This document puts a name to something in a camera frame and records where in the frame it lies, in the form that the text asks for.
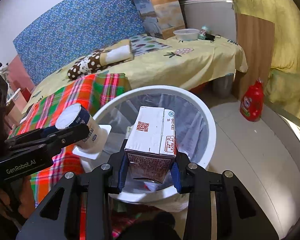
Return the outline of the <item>person's left hand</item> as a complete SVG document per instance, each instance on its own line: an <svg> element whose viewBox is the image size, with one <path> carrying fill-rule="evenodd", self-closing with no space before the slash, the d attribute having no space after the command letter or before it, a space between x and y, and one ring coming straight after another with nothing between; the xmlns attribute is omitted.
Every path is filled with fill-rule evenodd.
<svg viewBox="0 0 300 240"><path fill-rule="evenodd" d="M12 190L0 188L0 215L11 220L12 218L7 213L7 208L12 209L11 197L19 200L20 205L18 212L22 217L28 219L36 208L33 191L31 187L31 176L26 176L22 179L22 184L19 186L17 194Z"/></svg>

